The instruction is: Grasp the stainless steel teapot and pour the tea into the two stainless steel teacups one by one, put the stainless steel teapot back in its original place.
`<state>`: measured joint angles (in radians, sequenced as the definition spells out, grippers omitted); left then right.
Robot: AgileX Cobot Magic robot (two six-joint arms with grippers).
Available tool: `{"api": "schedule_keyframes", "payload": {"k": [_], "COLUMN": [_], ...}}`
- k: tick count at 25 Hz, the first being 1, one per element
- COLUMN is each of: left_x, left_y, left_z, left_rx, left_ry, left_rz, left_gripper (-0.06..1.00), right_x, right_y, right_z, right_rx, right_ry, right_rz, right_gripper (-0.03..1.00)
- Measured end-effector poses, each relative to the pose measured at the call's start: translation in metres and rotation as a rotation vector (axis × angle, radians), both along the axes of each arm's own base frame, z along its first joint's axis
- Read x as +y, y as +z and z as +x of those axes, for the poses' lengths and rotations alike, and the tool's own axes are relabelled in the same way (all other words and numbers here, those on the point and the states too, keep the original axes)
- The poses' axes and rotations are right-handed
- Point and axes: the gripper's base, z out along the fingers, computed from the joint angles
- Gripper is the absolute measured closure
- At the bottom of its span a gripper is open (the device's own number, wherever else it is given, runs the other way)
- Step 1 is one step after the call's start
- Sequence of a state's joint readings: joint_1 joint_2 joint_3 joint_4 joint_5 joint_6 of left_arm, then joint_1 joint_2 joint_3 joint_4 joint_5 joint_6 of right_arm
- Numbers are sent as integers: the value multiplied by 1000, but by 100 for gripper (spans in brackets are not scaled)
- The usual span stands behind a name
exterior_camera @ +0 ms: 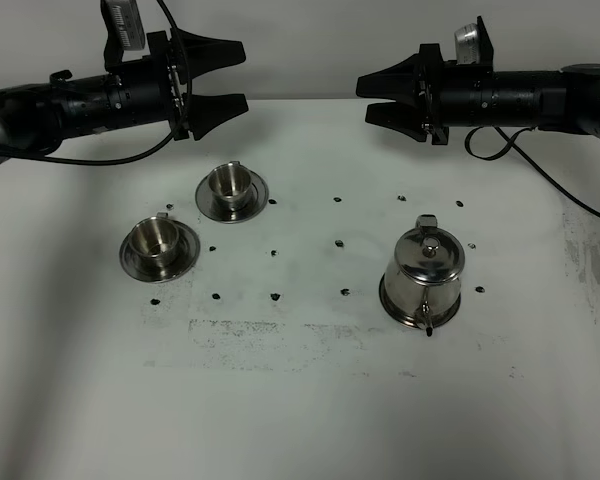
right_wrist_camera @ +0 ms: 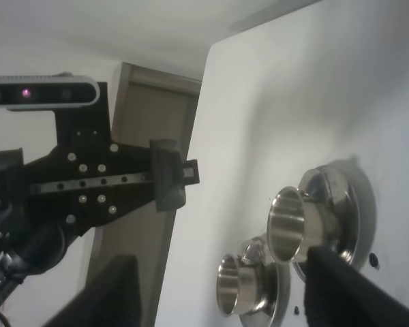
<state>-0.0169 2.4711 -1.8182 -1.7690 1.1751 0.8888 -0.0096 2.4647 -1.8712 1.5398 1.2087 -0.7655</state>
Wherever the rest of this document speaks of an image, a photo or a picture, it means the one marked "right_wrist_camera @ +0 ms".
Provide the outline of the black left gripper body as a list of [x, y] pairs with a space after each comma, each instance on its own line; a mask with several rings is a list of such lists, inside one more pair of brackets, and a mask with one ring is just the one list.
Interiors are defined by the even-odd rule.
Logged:
[[[7, 223], [8, 235], [24, 237], [42, 228], [83, 235], [155, 203], [150, 144], [112, 139], [107, 85], [97, 83], [100, 97], [91, 106], [41, 110], [55, 116], [57, 143], [39, 159], [23, 159], [24, 223]], [[200, 181], [198, 163], [181, 158], [186, 189]]]

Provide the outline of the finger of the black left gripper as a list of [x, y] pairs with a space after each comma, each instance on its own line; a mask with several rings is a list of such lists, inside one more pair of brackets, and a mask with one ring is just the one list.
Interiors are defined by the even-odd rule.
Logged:
[[0, 151], [0, 223], [24, 223], [22, 149]]
[[186, 203], [183, 161], [176, 140], [150, 140], [151, 175], [157, 211], [174, 211]]

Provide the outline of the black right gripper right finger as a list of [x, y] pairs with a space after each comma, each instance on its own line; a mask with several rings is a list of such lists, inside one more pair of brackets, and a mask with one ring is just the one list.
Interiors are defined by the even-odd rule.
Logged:
[[325, 247], [307, 255], [308, 326], [409, 326], [409, 309]]

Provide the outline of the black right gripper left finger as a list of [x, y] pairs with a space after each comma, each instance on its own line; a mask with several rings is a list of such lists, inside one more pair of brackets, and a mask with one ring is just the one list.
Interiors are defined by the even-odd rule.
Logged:
[[139, 326], [138, 260], [118, 255], [47, 326]]

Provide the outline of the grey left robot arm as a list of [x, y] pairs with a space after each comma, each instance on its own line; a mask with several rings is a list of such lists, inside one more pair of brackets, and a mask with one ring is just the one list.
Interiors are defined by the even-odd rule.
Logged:
[[21, 149], [0, 151], [0, 306], [91, 228], [150, 202], [177, 210], [200, 181], [197, 161], [183, 158], [175, 140], [142, 147], [112, 139], [105, 82], [0, 76], [0, 108], [51, 111], [57, 133], [51, 152], [29, 163]]

